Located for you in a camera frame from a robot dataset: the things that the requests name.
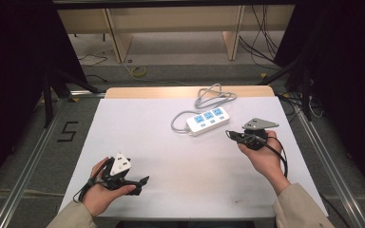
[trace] sleeve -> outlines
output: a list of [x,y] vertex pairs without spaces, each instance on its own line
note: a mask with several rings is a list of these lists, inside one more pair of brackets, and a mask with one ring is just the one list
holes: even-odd
[[278,228],[334,227],[298,183],[286,187],[273,207],[277,214]]
[[93,218],[85,206],[71,201],[47,226],[47,228],[96,228]]

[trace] white tabletop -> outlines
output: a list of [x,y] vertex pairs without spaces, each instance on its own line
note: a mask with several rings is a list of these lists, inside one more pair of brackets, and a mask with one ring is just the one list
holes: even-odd
[[[86,183],[95,163],[121,152],[132,162],[127,180],[150,179],[140,196],[116,199],[102,214],[104,217],[271,218],[277,199],[272,186],[225,135],[225,130],[242,132],[246,122],[260,118],[279,123],[274,130],[286,150],[288,179],[299,182],[327,215],[278,98],[238,98],[222,105],[231,118],[228,124],[197,137],[173,132],[171,120],[182,111],[195,110],[194,101],[101,100],[61,209]],[[193,115],[182,115],[176,127],[184,128],[185,120]]]

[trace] electrical socket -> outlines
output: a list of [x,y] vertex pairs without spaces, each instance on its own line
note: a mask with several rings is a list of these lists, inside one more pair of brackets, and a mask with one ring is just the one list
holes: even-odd
[[187,119],[186,124],[189,128],[189,134],[197,136],[220,125],[227,124],[229,120],[230,116],[226,110],[217,107]]

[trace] hand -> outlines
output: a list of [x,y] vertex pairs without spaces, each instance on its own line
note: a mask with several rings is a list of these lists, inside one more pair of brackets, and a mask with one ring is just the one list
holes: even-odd
[[[277,137],[275,131],[266,131],[266,133],[268,137]],[[282,148],[277,140],[268,138],[266,143],[281,153]],[[239,143],[239,149],[253,163],[254,168],[271,182],[277,195],[290,184],[280,168],[280,158],[271,149],[264,146],[256,151],[241,143]]]
[[[100,166],[106,162],[108,158],[101,160],[99,163],[94,165],[93,169],[91,170],[91,177],[97,172]],[[103,174],[103,171],[99,173],[98,177],[100,178]],[[97,183],[92,186],[85,194],[82,203],[85,205],[88,212],[93,216],[96,217],[102,214],[108,207],[108,205],[125,194],[133,191],[136,188],[135,185],[126,185],[117,190],[110,191],[106,189],[101,184]]]

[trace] person's left hand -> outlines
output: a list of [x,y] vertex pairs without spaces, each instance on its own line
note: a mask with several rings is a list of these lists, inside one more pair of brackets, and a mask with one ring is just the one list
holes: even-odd
[[[106,162],[108,158],[105,158],[94,165],[93,169],[91,170],[91,177],[96,173],[96,171],[100,168],[100,166]],[[102,214],[108,207],[108,205],[125,194],[133,191],[136,188],[135,185],[126,185],[117,190],[110,191],[106,189],[101,184],[95,184],[92,186],[85,194],[82,203],[85,205],[88,212],[93,216],[96,217]]]

